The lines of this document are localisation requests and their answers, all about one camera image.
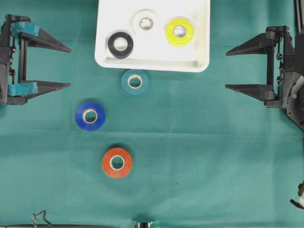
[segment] green fabric surface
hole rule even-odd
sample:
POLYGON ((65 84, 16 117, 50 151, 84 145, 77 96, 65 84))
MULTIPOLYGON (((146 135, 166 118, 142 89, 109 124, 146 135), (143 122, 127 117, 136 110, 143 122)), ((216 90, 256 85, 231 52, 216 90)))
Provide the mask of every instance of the green fabric surface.
POLYGON ((294 37, 294 1, 212 0, 208 69, 146 71, 150 86, 138 97, 121 87, 125 70, 94 60, 97 7, 97 0, 1 2, 1 19, 29 16, 72 48, 29 48, 28 79, 72 86, 0 106, 0 224, 30 223, 45 209, 53 224, 303 227, 304 213, 289 202, 304 176, 303 133, 283 110, 224 86, 266 81, 266 56, 225 53, 267 26, 289 25, 294 37), (105 108, 99 131, 74 121, 85 101, 105 108), (114 145, 133 157, 121 180, 101 168, 114 145))

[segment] tape roll center hole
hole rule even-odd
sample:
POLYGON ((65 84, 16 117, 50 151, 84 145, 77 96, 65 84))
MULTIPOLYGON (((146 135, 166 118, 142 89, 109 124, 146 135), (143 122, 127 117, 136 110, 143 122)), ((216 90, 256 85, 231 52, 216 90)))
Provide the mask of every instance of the tape roll center hole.
POLYGON ((178 25, 175 26, 173 33, 178 38, 183 38, 187 34, 187 30, 184 26, 178 25))
POLYGON ((125 38, 119 37, 114 40, 114 48, 117 51, 124 51, 127 49, 127 47, 128 47, 128 41, 125 38))
POLYGON ((129 87, 132 89, 138 89, 142 86, 143 80, 139 75, 131 75, 128 79, 129 87))
POLYGON ((153 25, 154 25, 153 20, 148 17, 141 19, 141 21, 139 22, 139 26, 141 27, 142 30, 150 30, 152 29, 153 25))
POLYGON ((121 170, 124 167, 124 158, 116 155, 110 160, 110 166, 113 170, 121 170))
POLYGON ((94 109, 87 109, 87 110, 85 110, 85 112, 82 115, 83 120, 87 124, 95 123, 97 120, 97 117, 98 117, 98 114, 94 109))

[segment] plastic tray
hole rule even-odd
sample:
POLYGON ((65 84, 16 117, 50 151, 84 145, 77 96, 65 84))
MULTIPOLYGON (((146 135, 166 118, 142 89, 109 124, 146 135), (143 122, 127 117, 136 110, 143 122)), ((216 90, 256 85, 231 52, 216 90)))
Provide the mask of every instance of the plastic tray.
POLYGON ((102 67, 201 72, 209 65, 210 0, 100 0, 95 59, 102 67), (134 20, 141 11, 153 12, 153 29, 141 31, 134 20), (166 39, 167 24, 174 18, 187 19, 194 28, 192 41, 174 47, 166 39), (109 37, 119 31, 134 42, 133 52, 124 59, 115 58, 107 47, 109 37))

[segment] yellow tape roll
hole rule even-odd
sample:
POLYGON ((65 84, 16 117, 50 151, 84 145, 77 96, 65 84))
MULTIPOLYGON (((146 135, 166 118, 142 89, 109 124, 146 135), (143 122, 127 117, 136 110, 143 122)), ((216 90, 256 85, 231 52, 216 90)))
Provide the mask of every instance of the yellow tape roll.
POLYGON ((190 43, 193 36, 193 26, 184 18, 175 18, 167 25, 166 38, 172 46, 178 48, 186 46, 190 43), (176 36, 176 34, 174 33, 176 29, 185 29, 185 34, 183 36, 176 36))

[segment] red tape roll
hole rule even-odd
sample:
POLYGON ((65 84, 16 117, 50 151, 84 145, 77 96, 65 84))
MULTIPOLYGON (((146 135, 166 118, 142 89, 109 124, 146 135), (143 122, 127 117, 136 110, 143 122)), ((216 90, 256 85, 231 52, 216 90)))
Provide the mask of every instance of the red tape roll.
POLYGON ((107 151, 103 157, 102 166, 104 172, 112 178, 123 178, 131 171, 133 165, 132 157, 123 148, 112 148, 107 151), (116 169, 112 165, 112 159, 120 157, 123 160, 123 166, 116 169))

